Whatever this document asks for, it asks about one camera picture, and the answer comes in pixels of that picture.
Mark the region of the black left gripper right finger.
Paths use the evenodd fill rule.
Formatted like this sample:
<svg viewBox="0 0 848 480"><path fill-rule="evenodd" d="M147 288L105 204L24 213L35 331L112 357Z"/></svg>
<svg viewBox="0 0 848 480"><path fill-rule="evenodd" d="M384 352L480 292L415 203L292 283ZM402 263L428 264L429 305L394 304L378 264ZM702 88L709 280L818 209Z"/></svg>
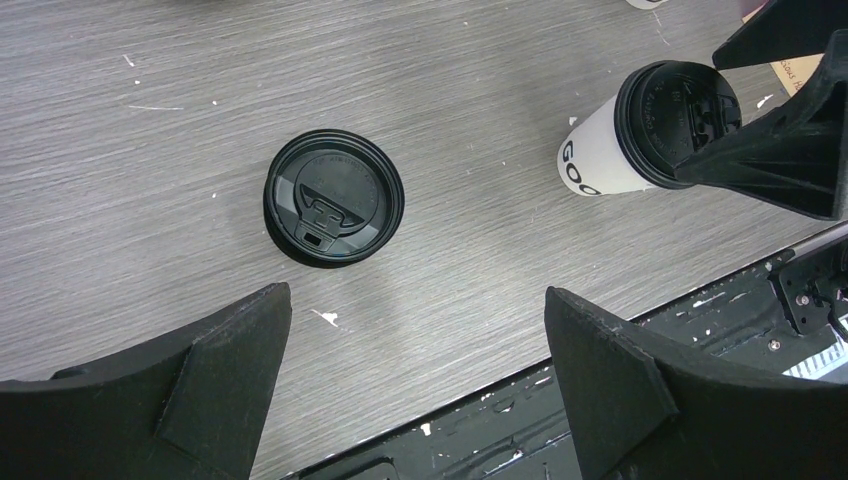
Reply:
<svg viewBox="0 0 848 480"><path fill-rule="evenodd" d="M843 479L847 388L709 355L563 288L544 323L586 479Z"/></svg>

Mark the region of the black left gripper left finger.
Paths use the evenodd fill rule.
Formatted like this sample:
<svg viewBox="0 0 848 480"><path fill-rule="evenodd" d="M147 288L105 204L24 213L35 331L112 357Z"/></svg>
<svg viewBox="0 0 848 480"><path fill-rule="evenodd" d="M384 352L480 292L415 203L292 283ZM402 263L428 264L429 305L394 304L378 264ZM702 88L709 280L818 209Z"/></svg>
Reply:
<svg viewBox="0 0 848 480"><path fill-rule="evenodd" d="M41 381L1 385L5 479L246 479L292 322L272 283Z"/></svg>

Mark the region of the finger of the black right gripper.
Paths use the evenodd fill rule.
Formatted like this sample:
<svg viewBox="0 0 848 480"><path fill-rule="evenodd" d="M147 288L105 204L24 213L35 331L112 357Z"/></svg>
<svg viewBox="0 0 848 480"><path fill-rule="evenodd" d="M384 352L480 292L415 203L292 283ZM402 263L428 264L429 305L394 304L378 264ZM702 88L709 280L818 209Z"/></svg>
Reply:
<svg viewBox="0 0 848 480"><path fill-rule="evenodd" d="M847 55L847 3L768 1L712 55L718 70L822 54Z"/></svg>
<svg viewBox="0 0 848 480"><path fill-rule="evenodd" d="M847 215L847 32L783 105L686 158L685 183L724 188L808 216Z"/></svg>

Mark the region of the white paper coffee cup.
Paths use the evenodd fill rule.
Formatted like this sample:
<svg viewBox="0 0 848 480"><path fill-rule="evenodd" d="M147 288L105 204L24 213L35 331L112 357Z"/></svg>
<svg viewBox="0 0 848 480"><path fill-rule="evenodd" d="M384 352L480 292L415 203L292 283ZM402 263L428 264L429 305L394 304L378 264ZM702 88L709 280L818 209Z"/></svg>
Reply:
<svg viewBox="0 0 848 480"><path fill-rule="evenodd" d="M667 2L667 0L626 0L632 7L639 10L653 10Z"/></svg>

